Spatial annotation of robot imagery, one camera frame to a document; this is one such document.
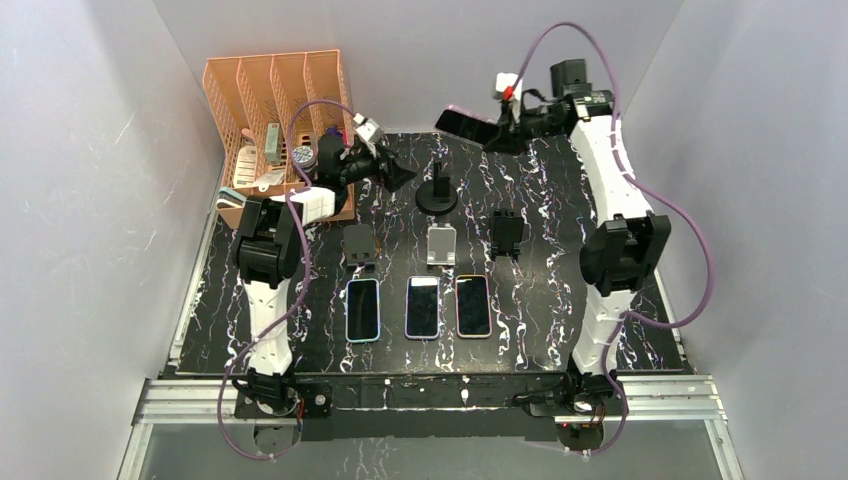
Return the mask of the phone with purple clear case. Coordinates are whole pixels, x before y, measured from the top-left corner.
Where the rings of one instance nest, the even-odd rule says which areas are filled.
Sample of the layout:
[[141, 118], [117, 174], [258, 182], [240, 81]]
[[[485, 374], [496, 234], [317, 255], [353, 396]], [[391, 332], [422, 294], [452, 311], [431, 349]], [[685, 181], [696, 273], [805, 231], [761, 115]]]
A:
[[444, 108], [434, 128], [443, 134], [479, 145], [488, 143], [499, 133], [499, 126], [494, 121], [473, 115], [456, 105]]

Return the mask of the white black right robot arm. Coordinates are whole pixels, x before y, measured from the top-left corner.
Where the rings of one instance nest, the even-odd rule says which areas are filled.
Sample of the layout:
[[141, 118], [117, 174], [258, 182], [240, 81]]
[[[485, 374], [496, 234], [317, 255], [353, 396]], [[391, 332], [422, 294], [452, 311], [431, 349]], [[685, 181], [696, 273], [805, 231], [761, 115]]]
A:
[[519, 74], [500, 73], [495, 120], [455, 105], [444, 109], [436, 127], [489, 153], [519, 155], [531, 141], [564, 135], [582, 161], [596, 209], [596, 227], [579, 253], [587, 299], [581, 333], [564, 377], [552, 388], [514, 395], [509, 403], [527, 410], [587, 414], [612, 397], [622, 397], [615, 349], [631, 303], [652, 276], [671, 234], [671, 221], [655, 213], [637, 186], [620, 134], [616, 93], [588, 79], [586, 62], [569, 59], [549, 69], [552, 95], [526, 106]]

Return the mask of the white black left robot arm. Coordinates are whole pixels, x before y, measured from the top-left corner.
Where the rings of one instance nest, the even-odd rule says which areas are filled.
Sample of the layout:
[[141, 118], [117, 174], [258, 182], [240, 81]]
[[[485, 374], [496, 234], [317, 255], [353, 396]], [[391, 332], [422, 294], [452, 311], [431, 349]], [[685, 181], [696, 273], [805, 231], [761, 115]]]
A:
[[370, 180], [395, 192], [417, 176], [382, 144], [369, 146], [357, 139], [346, 145], [341, 137], [325, 134], [310, 150], [313, 166], [300, 170], [307, 185], [246, 200], [233, 255], [251, 326], [251, 342], [239, 355], [248, 362], [246, 378], [233, 385], [246, 396], [260, 396], [260, 403], [275, 416], [290, 414], [299, 400], [297, 387], [287, 378], [293, 362], [288, 320], [299, 304], [287, 296], [298, 269], [306, 270], [306, 280], [311, 278], [306, 227], [338, 215], [349, 186], [359, 181]]

